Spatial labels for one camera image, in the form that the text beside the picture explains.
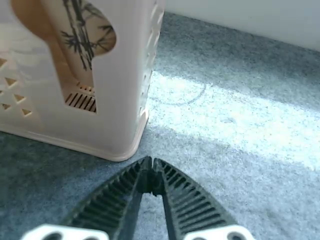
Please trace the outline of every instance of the plastic laundry basket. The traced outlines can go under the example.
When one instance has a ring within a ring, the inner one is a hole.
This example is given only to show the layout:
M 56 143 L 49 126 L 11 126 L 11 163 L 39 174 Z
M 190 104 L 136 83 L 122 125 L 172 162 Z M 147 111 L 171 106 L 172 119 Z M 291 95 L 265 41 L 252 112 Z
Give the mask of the plastic laundry basket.
M 65 61 L 56 62 L 61 52 L 49 47 L 52 39 L 33 31 L 43 21 L 43 13 L 32 13 L 40 1 L 0 1 L 0 131 L 111 161 L 128 159 L 148 119 L 164 0 L 87 1 L 107 17 L 116 36 L 113 49 L 91 61 L 92 85 L 77 81 Z M 94 14 L 88 11 L 87 19 Z

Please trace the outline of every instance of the screw hole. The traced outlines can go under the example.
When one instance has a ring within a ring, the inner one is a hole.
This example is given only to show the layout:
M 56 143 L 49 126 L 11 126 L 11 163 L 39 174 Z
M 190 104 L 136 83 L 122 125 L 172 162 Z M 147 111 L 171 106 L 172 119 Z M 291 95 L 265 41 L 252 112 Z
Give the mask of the screw hole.
M 47 235 L 43 240 L 61 240 L 62 235 L 58 232 Z
M 246 240 L 246 238 L 238 232 L 231 232 L 228 235 L 228 240 Z

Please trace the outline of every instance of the carpet floor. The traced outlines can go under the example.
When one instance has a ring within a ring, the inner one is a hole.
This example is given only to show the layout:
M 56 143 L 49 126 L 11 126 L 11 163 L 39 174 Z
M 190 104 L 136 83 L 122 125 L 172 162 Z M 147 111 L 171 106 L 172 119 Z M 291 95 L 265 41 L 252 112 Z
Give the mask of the carpet floor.
M 167 13 L 148 106 L 121 163 L 0 133 L 0 239 L 58 223 L 146 155 L 199 182 L 257 240 L 319 238 L 320 52 Z M 143 197 L 134 239 L 168 239 L 161 197 Z

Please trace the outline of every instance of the basket base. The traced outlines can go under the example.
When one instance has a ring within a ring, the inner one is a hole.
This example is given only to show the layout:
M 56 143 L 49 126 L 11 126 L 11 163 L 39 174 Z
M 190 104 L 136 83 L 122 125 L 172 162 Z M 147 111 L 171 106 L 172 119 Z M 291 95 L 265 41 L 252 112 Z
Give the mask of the basket base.
M 113 162 L 122 162 L 122 161 L 128 160 L 136 153 L 138 146 L 139 146 L 139 143 L 140 143 L 140 140 L 141 140 L 141 137 L 142 137 L 142 134 L 143 134 L 144 129 L 147 125 L 148 118 L 149 118 L 149 111 L 148 111 L 148 109 L 145 109 L 142 112 L 141 117 L 139 119 L 139 123 L 138 123 L 136 133 L 135 133 L 135 136 L 134 136 L 134 139 L 133 139 L 131 146 L 128 148 L 128 150 L 126 152 L 124 152 L 123 154 L 120 154 L 120 155 L 110 154 L 108 151 L 106 151 L 104 149 L 88 147 L 86 145 L 78 144 L 76 142 L 66 141 L 66 140 L 63 140 L 60 138 L 42 135 L 42 134 L 39 134 L 36 132 L 31 132 L 31 131 L 25 130 L 23 128 L 18 128 L 18 127 L 14 127 L 14 126 L 10 126 L 10 125 L 5 125 L 5 124 L 0 124 L 0 132 L 14 134 L 14 135 L 21 136 L 24 138 L 37 140 L 40 142 L 56 145 L 56 146 L 63 147 L 66 149 L 75 150 L 78 152 L 90 154 L 90 155 L 93 155 L 93 156 L 96 156 L 96 157 L 99 157 L 102 159 L 106 159 L 109 161 L 113 161 Z

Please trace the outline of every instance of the laundry basket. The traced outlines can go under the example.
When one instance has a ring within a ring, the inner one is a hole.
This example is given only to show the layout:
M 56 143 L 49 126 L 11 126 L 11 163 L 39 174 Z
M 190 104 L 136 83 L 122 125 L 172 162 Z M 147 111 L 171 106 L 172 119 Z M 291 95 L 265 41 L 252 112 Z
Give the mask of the laundry basket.
M 0 1 L 0 131 L 111 161 L 130 158 L 148 119 L 164 0 L 55 0 L 72 28 L 55 33 L 53 20 L 63 18 L 44 1 Z M 85 17 L 70 13 L 75 5 Z M 79 18 L 102 17 L 110 24 L 97 29 L 112 30 L 114 44 L 90 54 L 105 41 L 86 41 L 92 31 Z M 45 22 L 50 27 L 38 29 Z M 72 68 L 77 62 L 90 67 L 88 77 Z

